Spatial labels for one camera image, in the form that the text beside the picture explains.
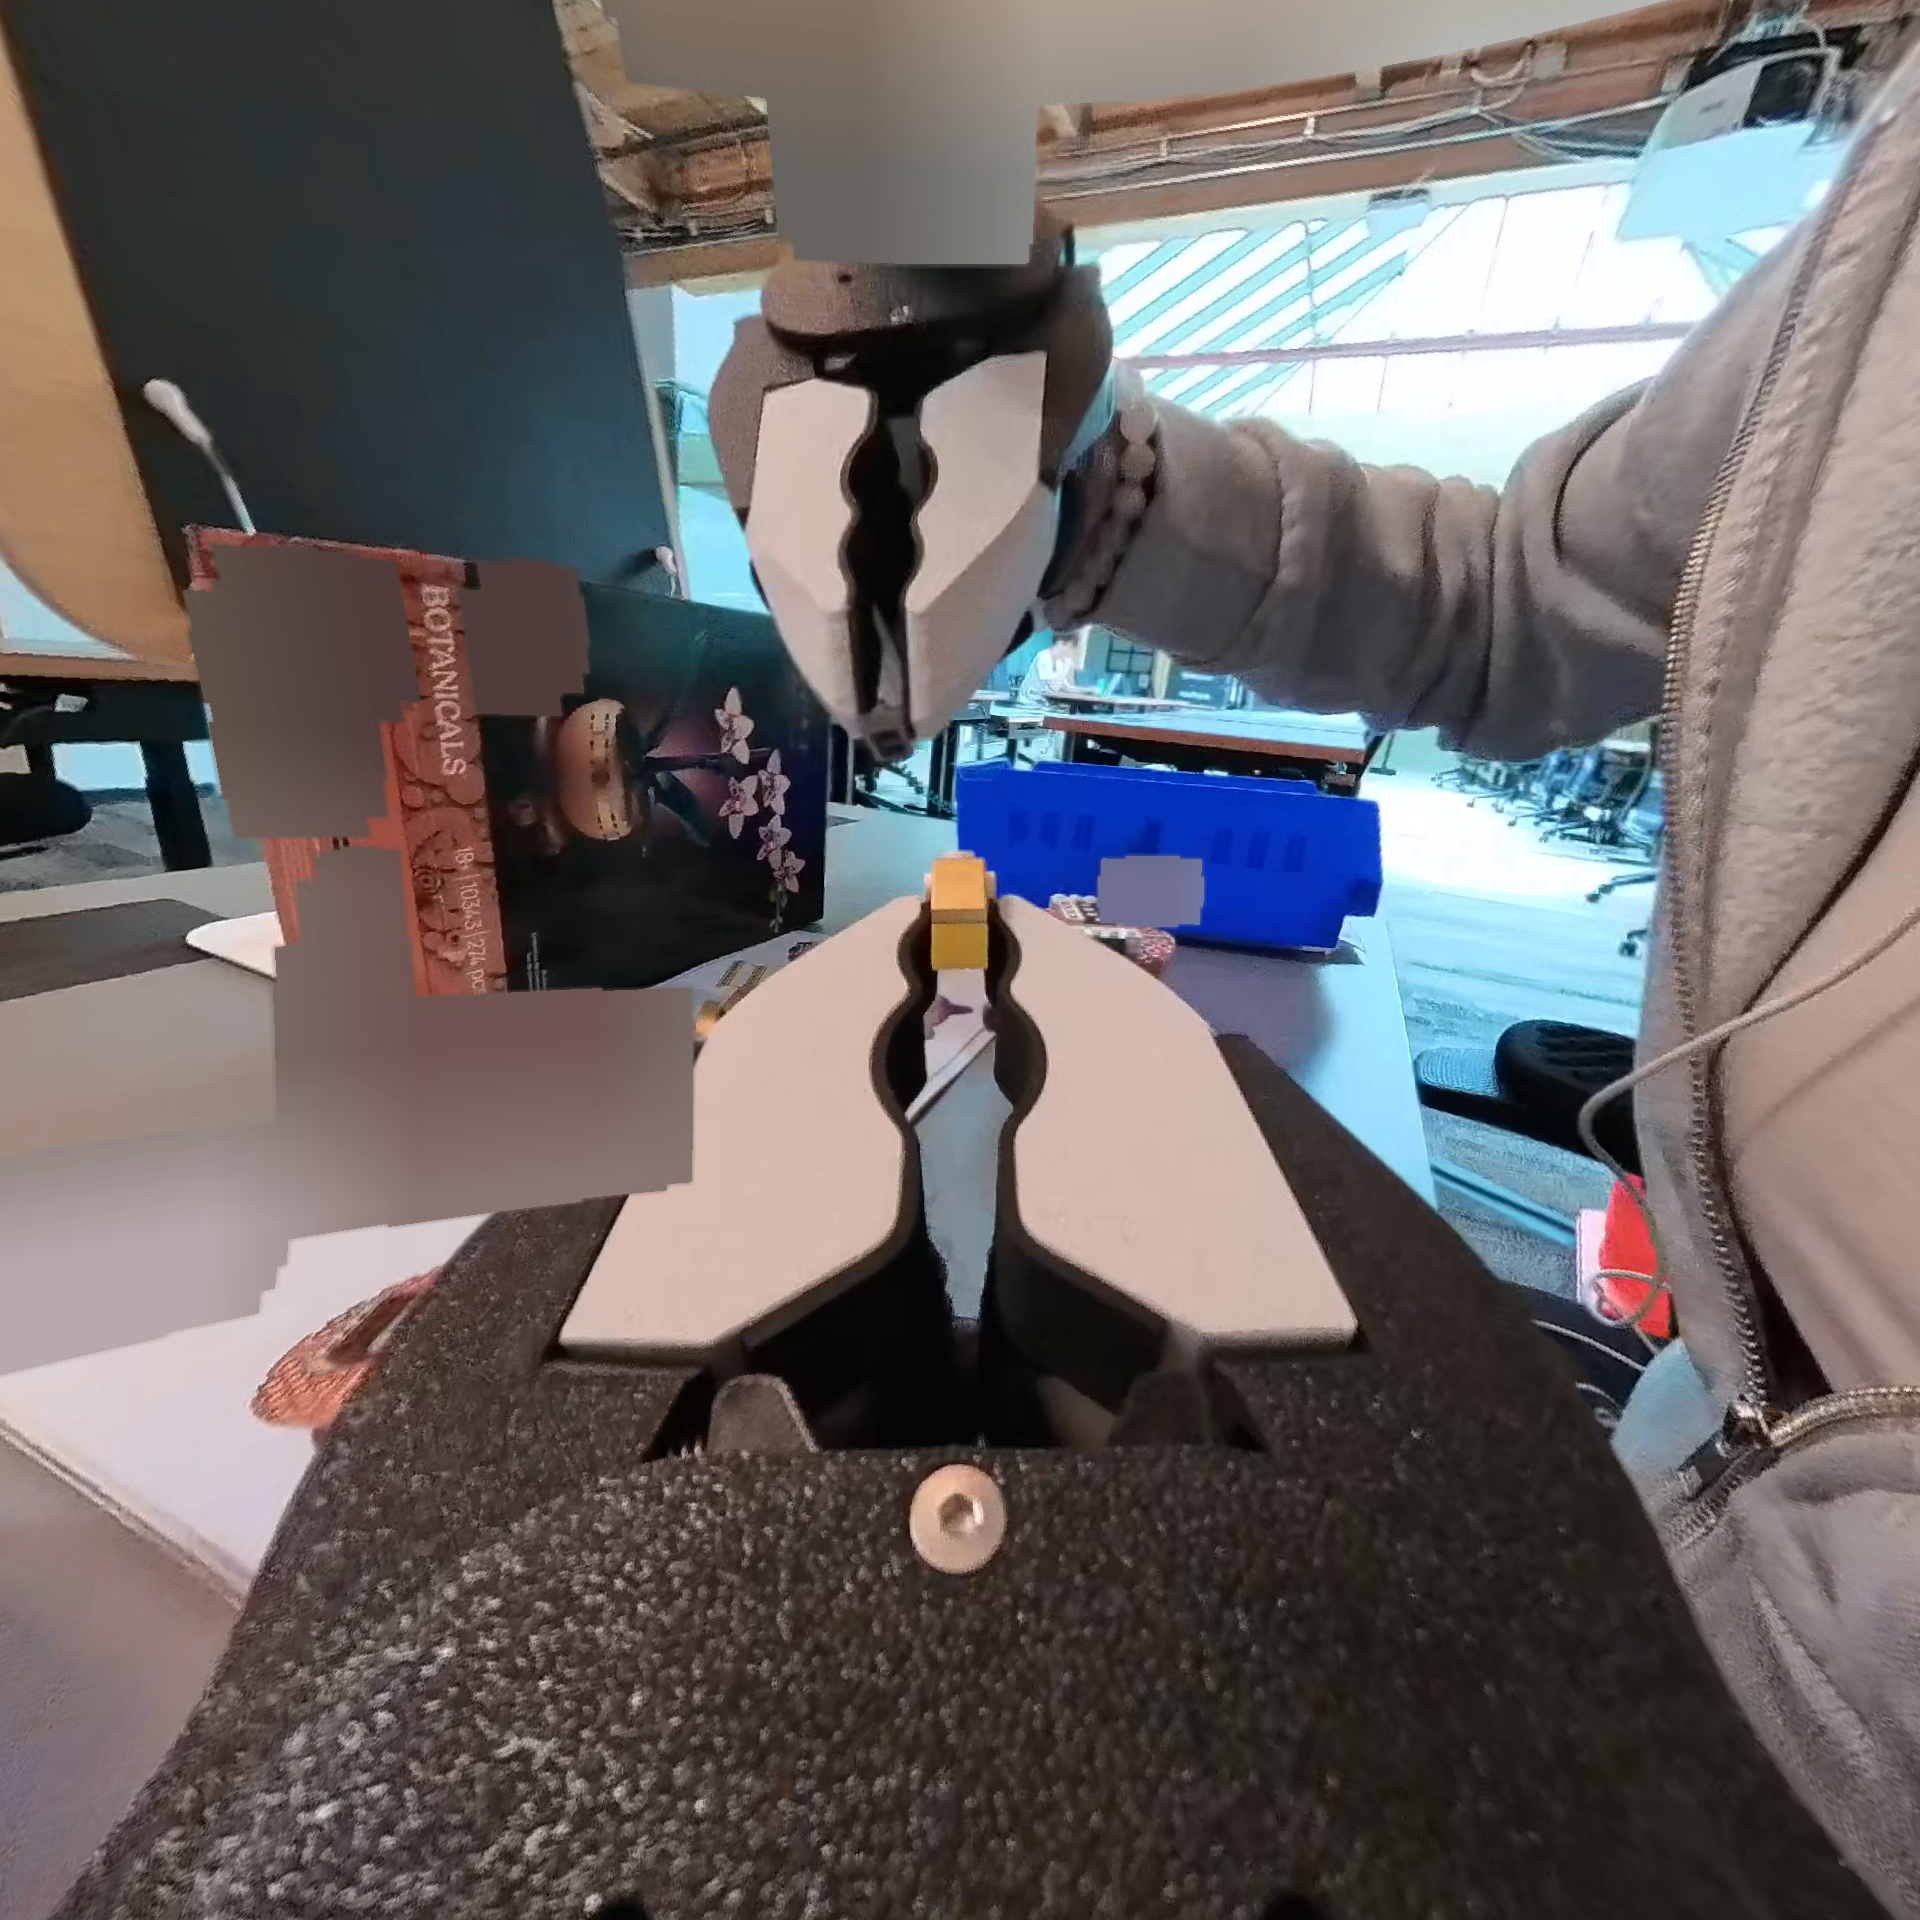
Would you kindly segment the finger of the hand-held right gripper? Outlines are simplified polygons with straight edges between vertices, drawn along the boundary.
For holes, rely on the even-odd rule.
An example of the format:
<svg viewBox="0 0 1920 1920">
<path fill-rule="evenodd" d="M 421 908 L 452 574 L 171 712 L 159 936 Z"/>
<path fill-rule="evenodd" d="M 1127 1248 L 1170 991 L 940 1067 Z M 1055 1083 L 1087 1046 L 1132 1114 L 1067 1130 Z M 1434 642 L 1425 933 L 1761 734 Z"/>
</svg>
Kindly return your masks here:
<svg viewBox="0 0 1920 1920">
<path fill-rule="evenodd" d="M 829 718 L 874 751 L 903 741 L 892 645 L 858 626 L 849 469 L 875 421 L 859 387 L 781 387 L 759 406 L 745 519 L 759 595 Z"/>
<path fill-rule="evenodd" d="M 893 751 L 946 730 L 1018 642 L 1059 535 L 1043 475 L 1048 357 L 903 354 L 929 469 L 900 595 L 903 695 Z"/>
</svg>

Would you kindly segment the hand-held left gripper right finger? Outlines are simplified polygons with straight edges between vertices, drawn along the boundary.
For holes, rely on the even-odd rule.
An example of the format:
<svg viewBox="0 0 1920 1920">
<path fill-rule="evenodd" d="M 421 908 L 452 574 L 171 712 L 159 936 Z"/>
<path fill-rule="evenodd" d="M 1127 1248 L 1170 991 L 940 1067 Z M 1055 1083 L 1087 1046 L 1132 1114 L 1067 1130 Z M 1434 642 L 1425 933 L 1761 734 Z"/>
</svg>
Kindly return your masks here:
<svg viewBox="0 0 1920 1920">
<path fill-rule="evenodd" d="M 1360 1322 L 1221 1043 L 1135 959 L 999 908 L 995 1391 L 1115 1419 L 1140 1380 L 1349 1354 Z"/>
</svg>

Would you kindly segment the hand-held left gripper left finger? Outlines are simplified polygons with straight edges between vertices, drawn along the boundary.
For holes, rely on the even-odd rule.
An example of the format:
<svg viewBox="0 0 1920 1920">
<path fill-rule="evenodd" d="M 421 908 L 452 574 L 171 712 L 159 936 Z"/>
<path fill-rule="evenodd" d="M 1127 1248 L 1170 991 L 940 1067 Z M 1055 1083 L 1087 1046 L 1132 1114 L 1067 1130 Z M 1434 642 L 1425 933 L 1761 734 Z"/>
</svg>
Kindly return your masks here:
<svg viewBox="0 0 1920 1920">
<path fill-rule="evenodd" d="M 919 1212 L 924 900 L 892 900 L 732 1006 L 693 1071 L 690 1179 L 632 1196 L 561 1328 L 568 1357 L 739 1356 Z"/>
</svg>

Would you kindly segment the small yellow brick piece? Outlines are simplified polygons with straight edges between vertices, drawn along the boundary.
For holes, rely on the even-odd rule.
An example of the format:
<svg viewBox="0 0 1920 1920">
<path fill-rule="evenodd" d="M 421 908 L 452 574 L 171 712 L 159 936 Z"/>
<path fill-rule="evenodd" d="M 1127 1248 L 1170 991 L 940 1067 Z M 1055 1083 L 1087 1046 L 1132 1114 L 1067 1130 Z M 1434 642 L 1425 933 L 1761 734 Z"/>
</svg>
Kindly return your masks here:
<svg viewBox="0 0 1920 1920">
<path fill-rule="evenodd" d="M 981 855 L 952 853 L 929 871 L 929 964 L 935 973 L 981 973 L 993 959 L 996 879 Z"/>
</svg>

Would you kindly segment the background office desks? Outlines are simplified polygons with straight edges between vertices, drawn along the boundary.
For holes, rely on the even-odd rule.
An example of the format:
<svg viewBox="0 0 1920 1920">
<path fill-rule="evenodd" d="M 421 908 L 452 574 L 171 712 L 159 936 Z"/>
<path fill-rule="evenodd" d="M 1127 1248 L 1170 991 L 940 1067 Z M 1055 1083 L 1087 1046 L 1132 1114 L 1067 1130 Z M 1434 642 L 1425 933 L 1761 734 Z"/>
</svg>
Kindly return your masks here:
<svg viewBox="0 0 1920 1920">
<path fill-rule="evenodd" d="M 967 730 L 995 734 L 1009 760 L 1018 760 L 1027 736 L 1050 734 L 1061 741 L 1063 764 L 1292 779 L 1335 798 L 1359 795 L 1383 741 L 1343 712 L 1221 709 L 1091 688 L 1043 703 L 981 693 L 946 730 L 946 770 L 955 767 L 955 743 Z"/>
</svg>

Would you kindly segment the black flower print box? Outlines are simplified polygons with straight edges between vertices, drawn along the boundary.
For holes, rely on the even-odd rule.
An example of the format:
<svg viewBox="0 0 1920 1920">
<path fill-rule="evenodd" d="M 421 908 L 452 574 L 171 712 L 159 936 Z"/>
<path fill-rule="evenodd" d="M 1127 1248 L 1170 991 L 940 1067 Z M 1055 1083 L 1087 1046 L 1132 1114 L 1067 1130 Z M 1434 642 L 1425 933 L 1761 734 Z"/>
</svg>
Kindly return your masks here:
<svg viewBox="0 0 1920 1920">
<path fill-rule="evenodd" d="M 258 837 L 267 972 L 359 847 L 399 858 L 421 995 L 647 990 L 823 917 L 829 723 L 765 613 L 216 525 L 185 564 L 200 628 L 258 613 L 309 682 L 345 640 L 412 642 L 365 824 Z"/>
</svg>

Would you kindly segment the blue plastic bin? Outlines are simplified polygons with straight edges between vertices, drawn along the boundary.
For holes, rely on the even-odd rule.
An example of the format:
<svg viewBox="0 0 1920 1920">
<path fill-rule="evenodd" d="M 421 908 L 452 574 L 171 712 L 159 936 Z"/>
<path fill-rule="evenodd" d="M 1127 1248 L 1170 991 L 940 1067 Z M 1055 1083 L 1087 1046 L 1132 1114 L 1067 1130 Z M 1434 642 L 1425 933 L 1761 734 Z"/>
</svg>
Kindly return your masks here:
<svg viewBox="0 0 1920 1920">
<path fill-rule="evenodd" d="M 1331 951 L 1383 895 L 1378 806 L 1308 781 L 977 764 L 955 779 L 955 830 L 1001 894 L 1033 906 L 1096 898 L 1120 859 L 1187 859 L 1199 909 L 1145 923 L 1203 943 Z"/>
</svg>

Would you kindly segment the black mesh chair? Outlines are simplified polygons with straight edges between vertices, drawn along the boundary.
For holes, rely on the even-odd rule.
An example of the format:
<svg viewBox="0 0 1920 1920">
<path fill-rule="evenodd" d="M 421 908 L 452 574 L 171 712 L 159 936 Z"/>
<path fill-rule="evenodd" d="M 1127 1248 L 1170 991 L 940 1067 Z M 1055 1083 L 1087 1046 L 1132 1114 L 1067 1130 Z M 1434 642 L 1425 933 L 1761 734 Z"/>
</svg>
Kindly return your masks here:
<svg viewBox="0 0 1920 1920">
<path fill-rule="evenodd" d="M 1496 1043 L 1503 1124 L 1539 1142 L 1585 1154 L 1578 1118 L 1587 1101 L 1627 1077 L 1637 1043 L 1567 1021 L 1519 1021 Z"/>
</svg>

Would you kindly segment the black panel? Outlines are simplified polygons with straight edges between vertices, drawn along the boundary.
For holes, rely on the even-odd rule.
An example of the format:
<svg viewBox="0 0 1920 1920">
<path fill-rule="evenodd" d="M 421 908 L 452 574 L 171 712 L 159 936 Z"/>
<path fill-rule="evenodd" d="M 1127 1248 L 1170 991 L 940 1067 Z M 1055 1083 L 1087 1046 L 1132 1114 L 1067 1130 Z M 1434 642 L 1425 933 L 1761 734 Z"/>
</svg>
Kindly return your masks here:
<svg viewBox="0 0 1920 1920">
<path fill-rule="evenodd" d="M 12 2 L 5 46 L 161 543 L 539 560 L 665 591 L 650 383 L 556 10 Z"/>
</svg>

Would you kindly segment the white gooseneck microphone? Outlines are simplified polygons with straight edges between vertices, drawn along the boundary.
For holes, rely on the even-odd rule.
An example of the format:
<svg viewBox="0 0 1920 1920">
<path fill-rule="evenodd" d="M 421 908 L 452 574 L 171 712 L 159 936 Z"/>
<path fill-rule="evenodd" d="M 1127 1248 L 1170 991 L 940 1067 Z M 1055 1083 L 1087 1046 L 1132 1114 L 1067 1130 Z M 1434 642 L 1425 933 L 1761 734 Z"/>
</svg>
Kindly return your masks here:
<svg viewBox="0 0 1920 1920">
<path fill-rule="evenodd" d="M 164 378 L 151 378 L 141 383 L 139 395 L 167 424 L 173 427 L 173 431 L 178 431 L 187 446 L 193 446 L 193 450 L 200 452 L 204 463 L 213 469 L 239 530 L 247 538 L 256 535 L 253 514 L 217 446 L 217 439 L 210 435 L 209 424 L 202 421 L 178 383 Z"/>
</svg>

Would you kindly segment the white instruction booklet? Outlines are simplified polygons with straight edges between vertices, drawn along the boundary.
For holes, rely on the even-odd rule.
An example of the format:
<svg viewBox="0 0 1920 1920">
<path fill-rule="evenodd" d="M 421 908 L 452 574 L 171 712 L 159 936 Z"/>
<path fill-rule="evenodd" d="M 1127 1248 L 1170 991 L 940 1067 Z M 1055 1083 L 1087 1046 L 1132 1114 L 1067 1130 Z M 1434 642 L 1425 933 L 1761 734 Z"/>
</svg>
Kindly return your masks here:
<svg viewBox="0 0 1920 1920">
<path fill-rule="evenodd" d="M 1003 1107 L 993 1091 L 984 973 L 940 976 L 929 1015 L 929 1091 L 913 1114 L 959 1086 L 987 1114 L 953 1111 L 921 1147 L 929 1229 L 952 1302 L 973 1319 L 993 1239 L 995 1150 Z M 267 1550 L 314 1444 L 264 1424 L 251 1402 L 301 1338 L 447 1259 L 482 1226 L 450 1215 L 296 1239 L 251 1317 L 5 1375 L 5 1437 L 200 1560 L 242 1592 Z"/>
</svg>

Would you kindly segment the curved wooden board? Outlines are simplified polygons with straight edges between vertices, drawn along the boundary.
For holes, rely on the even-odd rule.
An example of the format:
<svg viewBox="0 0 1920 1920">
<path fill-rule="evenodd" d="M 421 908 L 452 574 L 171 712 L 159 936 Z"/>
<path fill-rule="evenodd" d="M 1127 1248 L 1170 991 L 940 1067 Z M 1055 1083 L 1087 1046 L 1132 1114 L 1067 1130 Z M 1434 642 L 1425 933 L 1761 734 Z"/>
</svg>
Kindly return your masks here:
<svg viewBox="0 0 1920 1920">
<path fill-rule="evenodd" d="M 8 672 L 196 676 L 184 596 L 12 55 L 2 55 L 2 590 Z"/>
</svg>

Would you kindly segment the black office chair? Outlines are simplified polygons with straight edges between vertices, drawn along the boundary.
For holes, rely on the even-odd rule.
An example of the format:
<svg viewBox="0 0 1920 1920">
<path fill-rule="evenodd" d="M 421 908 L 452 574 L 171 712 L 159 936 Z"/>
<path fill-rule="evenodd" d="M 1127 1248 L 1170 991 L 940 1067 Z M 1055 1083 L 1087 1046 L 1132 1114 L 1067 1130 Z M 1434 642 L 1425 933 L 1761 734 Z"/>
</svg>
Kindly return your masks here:
<svg viewBox="0 0 1920 1920">
<path fill-rule="evenodd" d="M 2 858 L 44 851 L 90 827 L 95 806 L 58 774 L 53 739 L 47 734 L 56 718 L 79 712 L 75 703 L 83 702 L 80 695 L 5 682 L 2 748 L 24 750 L 28 770 L 2 773 Z"/>
</svg>

